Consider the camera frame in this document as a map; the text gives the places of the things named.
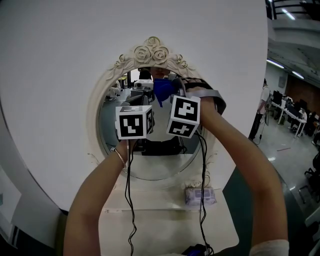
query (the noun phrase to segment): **black and white fiducial marker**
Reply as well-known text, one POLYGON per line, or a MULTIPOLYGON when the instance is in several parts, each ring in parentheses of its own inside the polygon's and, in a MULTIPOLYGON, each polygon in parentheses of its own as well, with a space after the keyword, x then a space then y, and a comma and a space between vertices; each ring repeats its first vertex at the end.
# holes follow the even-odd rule
POLYGON ((167 134, 191 138, 200 124, 199 97, 174 96, 167 134))
POLYGON ((117 106, 115 119, 120 140, 146 139, 153 128, 152 106, 117 106))

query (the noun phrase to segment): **office chair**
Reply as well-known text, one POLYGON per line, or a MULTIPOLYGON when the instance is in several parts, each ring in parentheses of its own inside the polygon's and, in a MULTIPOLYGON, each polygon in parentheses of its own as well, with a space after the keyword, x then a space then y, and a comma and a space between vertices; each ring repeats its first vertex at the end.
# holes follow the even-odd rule
POLYGON ((304 172, 304 175, 309 174, 310 176, 307 178, 308 185, 305 185, 299 189, 299 195, 302 199, 303 204, 306 203, 306 200, 304 199, 301 190, 307 189, 309 194, 316 197, 316 202, 320 202, 320 157, 319 153, 314 157, 312 161, 313 167, 315 168, 315 171, 313 171, 311 168, 309 170, 304 172))

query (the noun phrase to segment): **computer monitor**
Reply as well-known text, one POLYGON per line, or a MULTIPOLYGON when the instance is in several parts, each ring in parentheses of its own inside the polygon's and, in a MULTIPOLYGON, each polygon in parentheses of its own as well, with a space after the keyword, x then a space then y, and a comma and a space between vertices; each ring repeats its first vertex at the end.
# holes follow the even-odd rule
POLYGON ((303 99, 300 99, 299 101, 300 107, 303 108, 304 110, 307 110, 307 102, 304 101, 303 99))
POLYGON ((299 112, 299 110, 296 109, 296 104, 294 104, 294 106, 289 105, 287 109, 291 114, 295 115, 297 118, 302 118, 302 114, 299 112))
POLYGON ((280 92, 278 92, 277 90, 274 90, 273 91, 273 102, 275 103, 275 104, 278 104, 278 105, 280 105, 281 106, 281 103, 282 103, 282 94, 280 93, 280 92))
POLYGON ((142 104, 143 96, 144 96, 143 94, 135 95, 135 96, 128 98, 125 102, 129 103, 130 106, 141 106, 141 105, 143 105, 142 104))
POLYGON ((301 104, 300 104, 300 102, 296 102, 296 103, 294 103, 294 109, 296 110, 296 111, 300 111, 301 110, 301 104))

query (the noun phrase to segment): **wire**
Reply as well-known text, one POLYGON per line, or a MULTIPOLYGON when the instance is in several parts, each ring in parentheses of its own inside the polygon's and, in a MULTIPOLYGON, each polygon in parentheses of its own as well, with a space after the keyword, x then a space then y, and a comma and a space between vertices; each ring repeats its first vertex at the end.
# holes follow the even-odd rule
POLYGON ((128 169, 127 169, 127 177, 126 177, 126 185, 125 185, 125 191, 124 191, 124 196, 125 196, 125 199, 126 201, 128 202, 130 208, 131 208, 131 213, 132 213, 132 224, 133 224, 133 230, 132 232, 130 233, 129 235, 129 239, 128 239, 128 242, 131 246, 131 256, 134 254, 134 245, 132 244, 132 237, 135 235, 135 233, 137 232, 137 227, 136 227, 136 224, 135 224, 135 211, 134 211, 134 205, 132 203, 132 200, 131 200, 131 193, 130 193, 130 172, 131 172, 131 163, 134 159, 134 150, 135 150, 135 147, 137 145, 137 142, 136 141, 134 143, 134 146, 132 148, 132 153, 131 153, 131 159, 130 159, 130 141, 128 140, 127 141, 127 149, 128 149, 128 169))
POLYGON ((182 147, 181 150, 183 150, 183 154, 185 154, 188 149, 185 147, 184 141, 183 141, 183 139, 181 137, 179 137, 179 140, 180 140, 181 147, 182 147))
POLYGON ((207 255, 213 255, 214 254, 214 249, 210 246, 210 244, 207 243, 206 240, 206 236, 204 233, 204 229, 203 229, 203 223, 205 221, 205 218, 207 216, 207 212, 206 212, 206 208, 205 208, 205 204, 204 204, 204 194, 205 194, 205 179, 206 179, 206 156, 207 156, 207 142, 205 140, 204 137, 202 137, 198 131, 196 131, 196 135, 199 137, 199 141, 200 141, 200 145, 201 145, 201 151, 202 151, 202 184, 201 184, 201 200, 200 200, 200 214, 199 214, 199 222, 200 222, 200 229, 201 229, 201 234, 202 234, 202 238, 205 244, 205 248, 206 248, 206 253, 207 255))
POLYGON ((264 132, 264 129, 265 129, 265 125, 266 125, 266 122, 264 122, 264 124, 263 124, 262 131, 261 131, 261 134, 260 134, 260 136, 259 136, 259 143, 255 143, 255 142, 253 141, 254 144, 256 144, 256 145, 259 145, 259 144, 260 144, 261 138, 262 138, 262 133, 264 132))

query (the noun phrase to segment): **rose carving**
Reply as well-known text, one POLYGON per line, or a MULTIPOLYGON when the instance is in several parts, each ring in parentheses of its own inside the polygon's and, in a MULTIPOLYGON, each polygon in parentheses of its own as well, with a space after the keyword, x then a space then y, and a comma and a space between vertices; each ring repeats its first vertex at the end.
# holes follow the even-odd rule
POLYGON ((181 62, 181 66, 184 67, 184 68, 186 68, 186 67, 188 67, 188 63, 187 63, 185 60, 183 60, 183 61, 181 62))
POLYGON ((119 57, 119 61, 120 61, 120 62, 125 62, 125 60, 126 60, 126 59, 125 59, 125 55, 124 55, 124 54, 121 54, 120 57, 119 57))
POLYGON ((134 49, 134 59, 139 63, 148 63, 151 58, 151 52, 146 46, 138 46, 134 49))
POLYGON ((164 63, 167 61, 169 51, 166 47, 158 47, 154 50, 154 53, 152 55, 152 58, 154 59, 154 62, 158 65, 164 63))
POLYGON ((182 55, 181 55, 181 54, 177 54, 177 55, 176 55, 176 62, 177 62, 177 63, 182 62, 182 59, 183 59, 183 58, 182 58, 182 55))
POLYGON ((120 67, 121 66, 121 63, 119 62, 119 61, 116 61, 115 63, 114 63, 114 67, 115 68, 118 68, 118 67, 120 67))
POLYGON ((150 47, 151 49, 154 49, 154 48, 157 48, 158 46, 160 46, 160 40, 155 36, 151 36, 147 40, 144 41, 144 44, 146 46, 150 47))

